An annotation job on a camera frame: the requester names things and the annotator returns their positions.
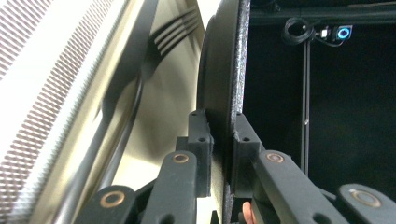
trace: black enclosure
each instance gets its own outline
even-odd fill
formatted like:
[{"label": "black enclosure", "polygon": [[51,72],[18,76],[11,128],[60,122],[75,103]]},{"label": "black enclosure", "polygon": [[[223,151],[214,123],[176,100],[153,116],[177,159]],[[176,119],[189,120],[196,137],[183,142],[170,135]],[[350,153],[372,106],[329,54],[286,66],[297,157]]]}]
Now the black enclosure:
[{"label": "black enclosure", "polygon": [[[267,149],[300,164],[304,45],[284,23],[250,26],[244,114]],[[396,200],[396,25],[354,24],[338,48],[311,42],[309,178],[359,183]]]}]

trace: fork tines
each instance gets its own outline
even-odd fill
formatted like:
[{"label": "fork tines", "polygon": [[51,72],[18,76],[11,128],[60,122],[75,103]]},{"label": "fork tines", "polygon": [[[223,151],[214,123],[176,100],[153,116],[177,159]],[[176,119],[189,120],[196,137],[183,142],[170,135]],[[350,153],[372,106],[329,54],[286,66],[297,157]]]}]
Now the fork tines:
[{"label": "fork tines", "polygon": [[196,7],[191,7],[155,31],[150,39],[157,46],[161,55],[165,55],[191,34],[198,24]]}]

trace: metal rivet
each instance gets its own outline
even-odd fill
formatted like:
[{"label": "metal rivet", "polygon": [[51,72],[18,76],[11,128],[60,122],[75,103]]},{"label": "metal rivet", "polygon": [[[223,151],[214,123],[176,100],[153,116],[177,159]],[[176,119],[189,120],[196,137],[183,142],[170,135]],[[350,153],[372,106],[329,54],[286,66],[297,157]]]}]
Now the metal rivet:
[{"label": "metal rivet", "polygon": [[189,156],[186,155],[186,154],[176,154],[176,155],[173,157],[173,161],[174,161],[175,163],[184,163],[184,162],[186,162],[186,161],[188,161],[188,160],[189,160]]},{"label": "metal rivet", "polygon": [[266,157],[268,161],[274,161],[278,163],[283,161],[283,157],[277,153],[268,153]]},{"label": "metal rivet", "polygon": [[[108,202],[107,199],[111,196],[116,196],[117,200],[112,203]],[[125,194],[122,191],[119,190],[111,191],[102,197],[102,199],[100,200],[100,205],[104,208],[115,207],[121,204],[124,201],[124,199],[125,199]]]},{"label": "metal rivet", "polygon": [[373,194],[367,191],[350,189],[349,192],[352,195],[352,197],[360,203],[363,203],[370,207],[381,206],[381,202]]}]

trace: fork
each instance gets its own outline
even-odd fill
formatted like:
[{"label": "fork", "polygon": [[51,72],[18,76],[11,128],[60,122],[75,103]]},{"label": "fork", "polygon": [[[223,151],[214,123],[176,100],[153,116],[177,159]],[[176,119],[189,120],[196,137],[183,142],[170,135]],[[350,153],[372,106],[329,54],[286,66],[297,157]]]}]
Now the fork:
[{"label": "fork", "polygon": [[196,8],[191,7],[151,34],[148,39],[145,60],[141,67],[143,78],[145,80],[150,78],[163,58],[197,27]]},{"label": "fork", "polygon": [[175,46],[177,46],[185,37],[190,35],[198,25],[196,7],[191,7],[158,28],[150,35],[145,59],[141,65],[140,73],[137,74],[136,78],[132,111],[127,119],[126,127],[123,129],[122,136],[113,157],[108,163],[107,169],[102,176],[98,189],[111,185],[113,181],[123,151],[134,126],[134,120],[140,104],[145,81],[149,80],[153,76],[158,65],[169,54],[169,52],[172,51],[172,49],[174,49]]}]

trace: blue led light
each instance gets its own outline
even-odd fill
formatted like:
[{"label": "blue led light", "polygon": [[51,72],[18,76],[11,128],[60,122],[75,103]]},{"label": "blue led light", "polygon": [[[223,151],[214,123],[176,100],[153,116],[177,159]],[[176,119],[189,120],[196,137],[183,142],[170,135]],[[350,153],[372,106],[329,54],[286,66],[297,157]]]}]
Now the blue led light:
[{"label": "blue led light", "polygon": [[338,31],[337,35],[340,39],[346,39],[349,37],[350,30],[348,28],[342,28]]}]

